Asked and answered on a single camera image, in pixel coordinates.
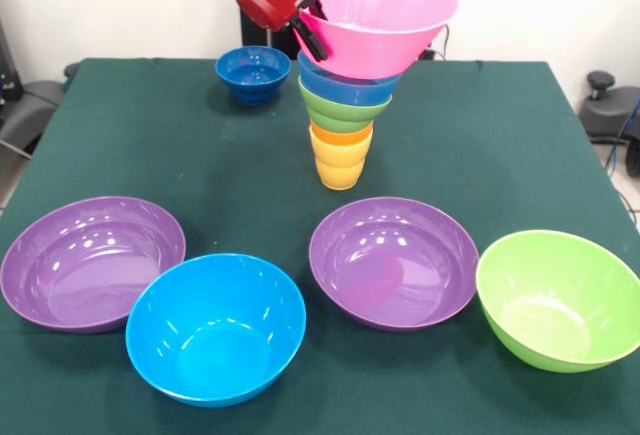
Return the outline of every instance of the purple bowl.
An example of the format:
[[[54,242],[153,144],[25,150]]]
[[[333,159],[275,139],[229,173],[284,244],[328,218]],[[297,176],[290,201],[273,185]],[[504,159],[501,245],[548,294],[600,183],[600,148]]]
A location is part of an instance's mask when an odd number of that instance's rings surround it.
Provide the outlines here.
[[[416,330],[462,310],[476,291],[478,250],[446,213],[416,200],[359,200],[329,214],[309,246],[316,282],[375,328]]]
[[[44,327],[95,333],[124,325],[142,291],[185,256],[165,209],[129,197],[58,208],[13,242],[0,267],[9,306]]]

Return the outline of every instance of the blue cable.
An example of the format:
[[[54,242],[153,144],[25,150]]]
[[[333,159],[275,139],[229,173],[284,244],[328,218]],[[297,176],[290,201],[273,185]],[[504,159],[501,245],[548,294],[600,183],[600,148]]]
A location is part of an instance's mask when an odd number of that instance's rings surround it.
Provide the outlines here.
[[[633,120],[635,119],[636,115],[638,114],[638,110],[640,110],[640,99],[638,99],[636,106],[634,107],[633,111],[631,112],[631,114],[629,115],[629,117],[627,118],[627,121],[625,122],[624,126],[622,127],[622,130],[620,130],[620,133],[618,133],[618,137],[616,138],[616,141],[613,144],[613,149],[611,150],[611,155],[609,157],[609,159],[607,160],[606,165],[609,164],[609,162],[613,162],[611,164],[611,172],[609,173],[609,178],[611,178],[613,176],[614,173],[616,173],[616,164],[618,161],[618,143],[620,142],[620,138],[622,137],[622,134],[631,126],[631,124],[633,123]]]

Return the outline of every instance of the white wall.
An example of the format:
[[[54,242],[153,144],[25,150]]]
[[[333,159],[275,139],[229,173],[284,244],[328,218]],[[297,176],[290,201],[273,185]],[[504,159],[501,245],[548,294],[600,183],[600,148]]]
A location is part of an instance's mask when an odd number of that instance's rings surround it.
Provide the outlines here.
[[[640,85],[640,0],[460,1],[451,59],[547,60],[574,106],[595,68]],[[88,56],[213,58],[240,44],[233,0],[0,0],[0,17],[26,81]]]

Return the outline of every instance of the table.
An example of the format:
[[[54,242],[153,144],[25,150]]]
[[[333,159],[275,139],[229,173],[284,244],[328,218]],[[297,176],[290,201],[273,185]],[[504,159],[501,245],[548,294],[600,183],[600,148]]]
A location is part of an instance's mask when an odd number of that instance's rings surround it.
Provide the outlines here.
[[[280,381],[237,407],[188,407],[137,375],[123,330],[50,332],[2,302],[2,433],[640,433],[640,353],[590,373],[542,372],[497,342],[477,300],[423,331],[375,331],[321,294],[307,261],[328,212],[388,195],[447,211],[480,251],[515,230],[558,229],[640,269],[640,237],[549,67],[417,62],[346,192],[317,178],[296,79],[294,66],[276,102],[248,109],[210,60],[86,60],[0,219],[4,254],[62,204],[136,196],[178,218],[187,257],[237,251],[276,263],[308,310]]]

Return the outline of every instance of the plastic cup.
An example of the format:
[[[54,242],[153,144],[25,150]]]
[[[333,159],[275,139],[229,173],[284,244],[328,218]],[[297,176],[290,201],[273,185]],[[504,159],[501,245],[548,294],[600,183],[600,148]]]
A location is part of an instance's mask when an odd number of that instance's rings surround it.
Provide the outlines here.
[[[390,97],[383,104],[366,107],[345,105],[316,95],[304,86],[300,77],[298,84],[311,119],[325,130],[336,133],[353,133],[366,128],[387,108],[392,99]]]
[[[331,190],[352,188],[362,174],[371,146],[373,130],[364,140],[350,145],[336,145],[319,139],[309,126],[311,147],[322,184]]]
[[[373,122],[362,130],[353,133],[335,133],[320,127],[313,119],[310,120],[311,130],[323,142],[332,143],[334,145],[351,145],[365,140],[373,131]]]

